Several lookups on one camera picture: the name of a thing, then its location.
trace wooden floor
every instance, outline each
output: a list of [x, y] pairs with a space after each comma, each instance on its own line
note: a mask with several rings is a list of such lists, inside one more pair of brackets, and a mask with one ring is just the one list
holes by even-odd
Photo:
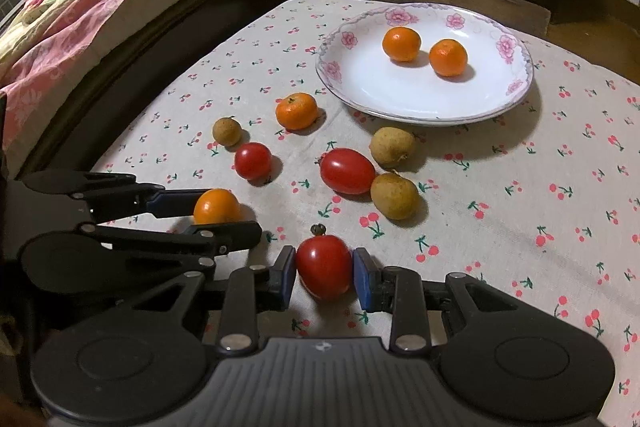
[[640, 84], [640, 35], [611, 16], [550, 24], [546, 39]]
[[640, 7], [624, 0], [560, 0], [546, 40], [640, 84], [639, 29]]

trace white plate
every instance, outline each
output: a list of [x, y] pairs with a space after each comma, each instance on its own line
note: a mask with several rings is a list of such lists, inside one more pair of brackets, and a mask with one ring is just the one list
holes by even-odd
[[[422, 39], [418, 58], [392, 62], [382, 50], [389, 28], [408, 26]], [[438, 76], [429, 50], [441, 39], [466, 49], [459, 77]], [[322, 83], [344, 103], [373, 116], [418, 125], [456, 125], [493, 118], [514, 107], [533, 81], [531, 57], [513, 33], [478, 13], [444, 4], [386, 6], [351, 18], [322, 43]]]

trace bed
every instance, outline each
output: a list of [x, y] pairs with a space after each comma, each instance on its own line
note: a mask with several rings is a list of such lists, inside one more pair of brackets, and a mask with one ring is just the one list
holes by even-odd
[[124, 0], [54, 88], [21, 95], [37, 110], [4, 144], [10, 175], [89, 170], [178, 74], [282, 1]]

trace blue gripper pad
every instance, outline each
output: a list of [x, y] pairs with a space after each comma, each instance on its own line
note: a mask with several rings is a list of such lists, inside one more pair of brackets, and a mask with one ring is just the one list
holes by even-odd
[[353, 285], [363, 310], [382, 311], [382, 272], [365, 248], [353, 251]]
[[296, 281], [296, 249], [290, 246], [282, 248], [269, 272], [270, 285], [273, 285], [282, 297], [284, 311], [289, 307], [293, 284]]

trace table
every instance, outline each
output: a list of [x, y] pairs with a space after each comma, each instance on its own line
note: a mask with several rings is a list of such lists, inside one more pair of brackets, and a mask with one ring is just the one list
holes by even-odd
[[[424, 200], [416, 219], [392, 224], [365, 197], [342, 197], [320, 179], [334, 147], [369, 155], [385, 121], [342, 105], [320, 83], [315, 55], [344, 19], [382, 6], [367, 0], [290, 0], [240, 30], [185, 71], [95, 167], [169, 188], [231, 188], [265, 234], [249, 253], [220, 259], [216, 277], [270, 264], [317, 222], [380, 264], [443, 280], [465, 271], [597, 336], [616, 360], [602, 411], [609, 425], [640, 415], [640, 90], [541, 39], [528, 47], [535, 83], [508, 113], [469, 126], [413, 128], [418, 152], [404, 175]], [[282, 97], [313, 94], [326, 118], [290, 134], [274, 118]], [[264, 186], [232, 170], [211, 125], [233, 116], [276, 156]], [[188, 219], [142, 215], [118, 226], [181, 230]], [[263, 335], [380, 335], [390, 316], [363, 312], [354, 294], [316, 303], [296, 283], [290, 309], [262, 314]], [[212, 316], [209, 334], [216, 328]]]

